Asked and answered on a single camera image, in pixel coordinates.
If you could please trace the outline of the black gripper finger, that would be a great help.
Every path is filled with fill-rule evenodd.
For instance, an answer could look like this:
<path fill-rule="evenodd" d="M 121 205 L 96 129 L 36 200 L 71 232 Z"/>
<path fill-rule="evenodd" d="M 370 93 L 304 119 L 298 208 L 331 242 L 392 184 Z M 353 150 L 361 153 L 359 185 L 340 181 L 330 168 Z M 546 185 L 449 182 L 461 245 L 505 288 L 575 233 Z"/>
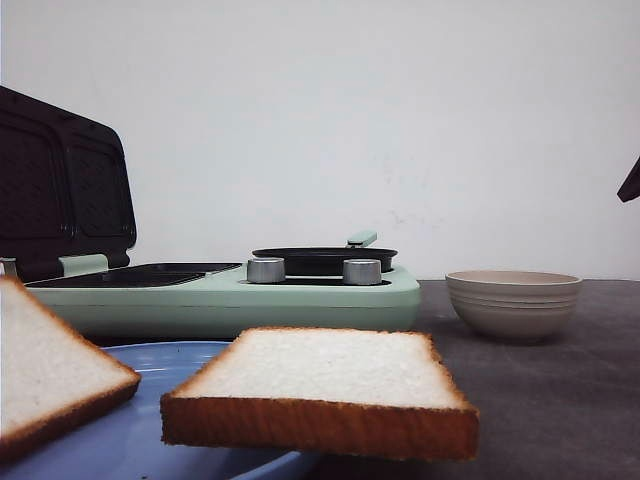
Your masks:
<path fill-rule="evenodd" d="M 640 197 L 640 158 L 638 158 L 617 192 L 622 202 Z"/>

